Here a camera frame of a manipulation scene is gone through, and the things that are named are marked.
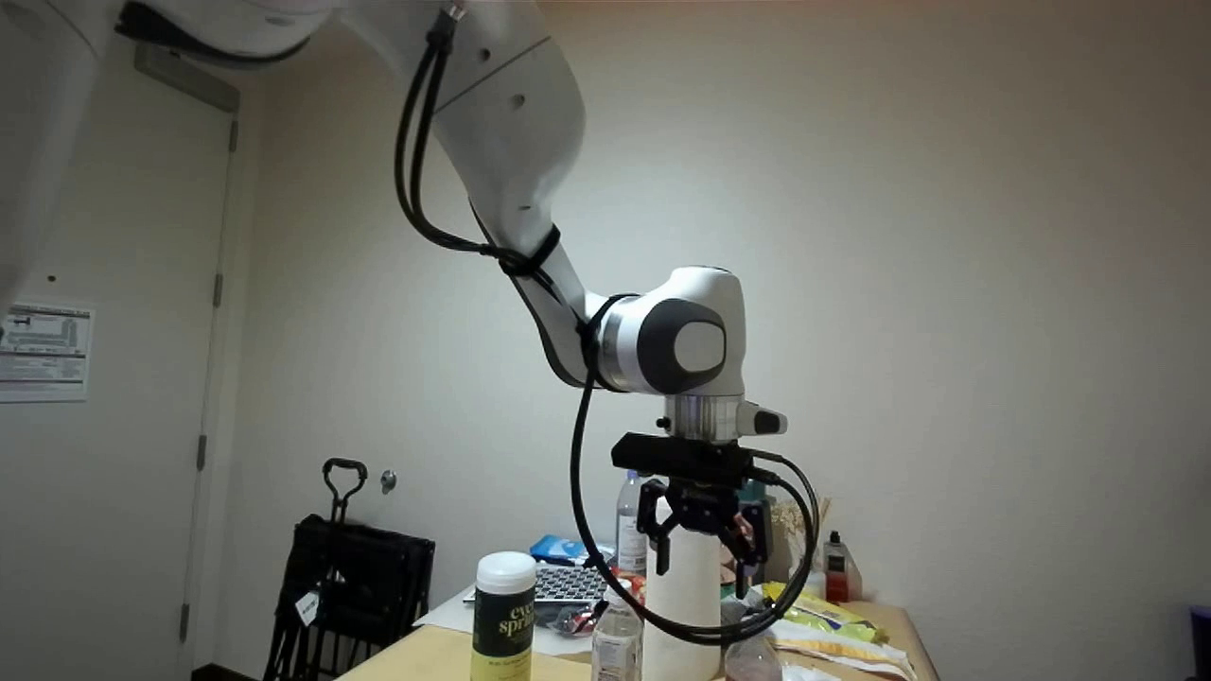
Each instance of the black bag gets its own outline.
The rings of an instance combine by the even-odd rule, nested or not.
[[[332,487],[331,468],[361,468],[365,483],[361,461],[327,461],[327,483]],[[332,517],[310,516],[295,525],[266,681],[345,672],[408,635],[417,618],[428,613],[435,545],[428,537],[345,525],[349,495],[332,487]]]

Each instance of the sign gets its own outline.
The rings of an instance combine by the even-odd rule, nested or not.
[[[84,400],[93,312],[12,305],[0,318],[0,400]]]

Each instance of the door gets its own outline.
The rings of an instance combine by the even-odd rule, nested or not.
[[[95,315],[84,400],[0,406],[0,677],[167,681],[213,341],[231,116],[113,37],[16,302]]]

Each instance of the robotic arm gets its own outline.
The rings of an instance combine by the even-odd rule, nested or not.
[[[575,163],[583,100],[532,0],[0,0],[0,86],[20,95],[0,109],[0,312],[47,242],[52,191],[113,24],[142,43],[262,65],[300,54],[331,18],[345,18],[400,85],[414,81],[398,146],[408,220],[441,245],[505,264],[567,387],[665,399],[669,440],[630,437],[612,450],[619,464],[665,477],[644,491],[641,511],[659,565],[665,566],[674,525],[718,535],[763,561],[730,529],[736,495],[757,477],[752,450],[740,440],[784,432],[784,419],[745,400],[744,284],[723,268],[679,268],[655,290],[609,299],[580,284],[551,197]],[[428,131],[460,165],[486,245],[428,223]]]

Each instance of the table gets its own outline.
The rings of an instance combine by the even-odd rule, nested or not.
[[[889,632],[889,645],[910,652],[910,657],[916,667],[916,681],[940,681],[906,608],[879,607],[879,600],[848,600],[845,608],[853,608],[853,613],[875,619],[881,632]],[[789,664],[805,667],[805,669],[827,669],[839,681],[879,681],[870,672],[818,664],[805,653],[784,653],[784,667]],[[368,657],[365,667],[358,667],[342,681],[408,681],[408,677],[467,681],[471,677],[471,632],[417,627],[408,640]],[[588,681],[588,677],[592,677],[588,653],[572,653],[572,657],[535,653],[535,667],[532,667],[532,681]]]

